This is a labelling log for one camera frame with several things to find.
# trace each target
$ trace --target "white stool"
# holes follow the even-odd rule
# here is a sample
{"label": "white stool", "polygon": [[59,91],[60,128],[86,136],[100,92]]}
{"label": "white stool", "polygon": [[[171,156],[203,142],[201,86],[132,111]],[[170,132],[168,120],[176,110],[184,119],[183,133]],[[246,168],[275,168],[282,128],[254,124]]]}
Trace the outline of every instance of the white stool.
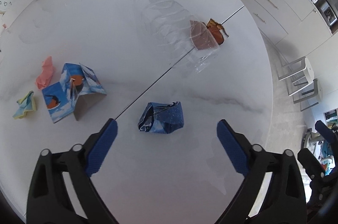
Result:
{"label": "white stool", "polygon": [[[279,80],[284,80],[284,79],[289,78],[289,77],[291,77],[293,75],[296,75],[296,74],[298,74],[300,72],[304,73],[304,75],[301,75],[301,76],[299,76],[296,79],[294,79],[294,80],[291,81],[294,86],[302,86],[302,87],[300,89],[294,91],[293,93],[289,94],[289,96],[293,96],[295,93],[301,91],[302,89],[304,89],[307,86],[309,86],[310,84],[312,84],[312,82],[313,82],[313,80],[315,78],[315,74],[313,72],[313,69],[312,69],[312,66],[310,64],[310,61],[305,56],[303,56],[303,57],[301,57],[301,58],[299,58],[299,59],[297,59],[297,60],[295,60],[295,61],[293,61],[293,62],[291,62],[291,63],[289,63],[287,65],[285,65],[285,66],[283,66],[283,68],[290,67],[291,65],[296,64],[297,62],[300,62],[300,67],[299,68],[294,69],[291,72],[289,72],[289,73],[287,73],[287,74],[285,74],[283,76],[278,77]],[[301,80],[303,78],[306,79],[306,82],[304,82],[304,83],[297,83],[296,84],[297,81],[299,81],[299,80]]]}
{"label": "white stool", "polygon": [[296,103],[300,103],[300,102],[303,102],[303,101],[305,101],[305,100],[308,100],[308,99],[310,99],[310,98],[314,98],[314,97],[317,98],[318,101],[317,101],[316,103],[314,103],[314,104],[312,104],[312,105],[310,105],[310,106],[308,106],[308,107],[306,107],[306,108],[304,108],[304,109],[302,109],[302,108],[300,107],[300,111],[304,111],[304,110],[306,110],[306,109],[308,109],[308,108],[311,108],[311,107],[317,105],[317,104],[322,100],[322,98],[323,98],[322,86],[320,85],[320,83],[319,83],[319,81],[318,81],[317,78],[313,80],[313,89],[312,89],[312,90],[305,91],[305,92],[302,92],[301,95],[302,95],[302,96],[303,96],[303,95],[307,95],[307,94],[309,94],[309,93],[311,93],[311,92],[313,92],[313,94],[308,95],[308,96],[305,96],[305,97],[302,97],[302,98],[300,98],[300,99],[297,99],[297,100],[293,101],[293,104],[296,104]]}

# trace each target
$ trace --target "clear glass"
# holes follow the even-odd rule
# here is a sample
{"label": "clear glass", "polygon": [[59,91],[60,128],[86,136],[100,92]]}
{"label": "clear glass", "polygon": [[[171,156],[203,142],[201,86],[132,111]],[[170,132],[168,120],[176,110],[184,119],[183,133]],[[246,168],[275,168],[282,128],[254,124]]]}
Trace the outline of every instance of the clear glass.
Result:
{"label": "clear glass", "polygon": [[136,23],[171,59],[186,55],[189,70],[200,72],[219,45],[207,26],[175,0],[136,0]]}

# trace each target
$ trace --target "blue gripper pad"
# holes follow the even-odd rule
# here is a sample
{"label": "blue gripper pad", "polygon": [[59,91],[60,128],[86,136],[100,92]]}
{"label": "blue gripper pad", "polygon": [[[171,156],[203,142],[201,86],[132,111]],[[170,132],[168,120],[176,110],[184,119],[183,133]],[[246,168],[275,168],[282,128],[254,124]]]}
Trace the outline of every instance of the blue gripper pad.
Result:
{"label": "blue gripper pad", "polygon": [[315,129],[320,133],[321,136],[325,138],[325,140],[332,144],[335,141],[335,135],[333,131],[331,131],[321,120],[318,120],[315,124]]}
{"label": "blue gripper pad", "polygon": [[85,172],[88,177],[91,177],[92,174],[99,171],[104,161],[104,158],[107,155],[110,147],[112,146],[116,136],[117,122],[115,120],[112,120],[106,130],[101,134],[100,138],[96,141],[90,153],[87,155],[87,165]]}
{"label": "blue gripper pad", "polygon": [[234,138],[234,135],[222,121],[217,124],[217,137],[230,158],[236,172],[245,177],[249,173],[246,154]]}

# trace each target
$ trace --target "drawer handle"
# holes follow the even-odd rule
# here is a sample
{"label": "drawer handle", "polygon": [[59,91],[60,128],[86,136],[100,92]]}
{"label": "drawer handle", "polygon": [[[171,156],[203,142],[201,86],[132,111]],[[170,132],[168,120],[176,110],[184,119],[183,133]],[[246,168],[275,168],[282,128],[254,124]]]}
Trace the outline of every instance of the drawer handle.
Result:
{"label": "drawer handle", "polygon": [[264,24],[266,24],[266,22],[263,19],[261,19],[258,14],[254,13],[254,15],[256,15]]}
{"label": "drawer handle", "polygon": [[267,1],[269,1],[271,3],[271,5],[273,5],[276,9],[278,9],[278,7],[271,2],[271,0],[267,0]]}

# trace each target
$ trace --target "silver screw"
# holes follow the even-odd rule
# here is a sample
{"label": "silver screw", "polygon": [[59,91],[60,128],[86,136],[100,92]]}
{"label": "silver screw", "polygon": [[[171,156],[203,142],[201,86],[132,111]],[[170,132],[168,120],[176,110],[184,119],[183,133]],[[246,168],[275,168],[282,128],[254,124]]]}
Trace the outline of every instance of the silver screw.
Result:
{"label": "silver screw", "polygon": [[44,150],[41,151],[41,155],[46,156],[47,154],[49,154],[49,152],[50,152],[50,150],[44,149]]}
{"label": "silver screw", "polygon": [[293,152],[291,150],[285,150],[285,154],[287,156],[293,156]]}
{"label": "silver screw", "polygon": [[261,145],[258,145],[258,144],[253,145],[252,148],[256,152],[261,152],[263,150],[263,148],[261,147]]}
{"label": "silver screw", "polygon": [[73,147],[72,147],[72,150],[74,152],[78,152],[79,150],[82,149],[82,145],[81,144],[75,144]]}

